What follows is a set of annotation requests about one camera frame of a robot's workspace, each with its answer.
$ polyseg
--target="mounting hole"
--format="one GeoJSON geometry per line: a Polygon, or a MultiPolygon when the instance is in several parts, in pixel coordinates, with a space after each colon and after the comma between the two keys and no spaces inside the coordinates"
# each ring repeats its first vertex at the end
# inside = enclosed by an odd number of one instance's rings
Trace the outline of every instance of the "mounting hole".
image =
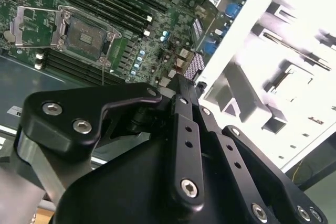
{"type": "Polygon", "coordinates": [[[185,145],[188,147],[188,148],[192,148],[193,147],[193,144],[189,141],[186,141],[185,142],[185,145]]]}
{"type": "Polygon", "coordinates": [[[180,98],[180,102],[184,103],[184,104],[188,104],[188,101],[185,100],[183,97],[180,98]]]}
{"type": "Polygon", "coordinates": [[[156,92],[154,90],[147,89],[147,92],[154,97],[156,96],[156,92]]]}
{"type": "Polygon", "coordinates": [[[241,169],[241,168],[242,168],[242,166],[241,166],[240,163],[238,163],[238,162],[235,162],[235,166],[236,166],[238,169],[241,169]]]}

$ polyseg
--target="wire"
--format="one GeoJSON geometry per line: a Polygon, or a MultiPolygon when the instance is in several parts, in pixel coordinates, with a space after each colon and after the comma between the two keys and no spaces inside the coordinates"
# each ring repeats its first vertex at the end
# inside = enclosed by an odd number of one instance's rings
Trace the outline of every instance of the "wire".
{"type": "Polygon", "coordinates": [[[303,159],[301,160],[301,162],[300,162],[298,168],[296,168],[296,170],[295,170],[295,172],[294,172],[294,174],[293,174],[292,182],[294,182],[296,173],[298,173],[300,167],[302,166],[302,162],[303,162],[303,160],[305,160],[305,159],[303,158],[303,159]]]}

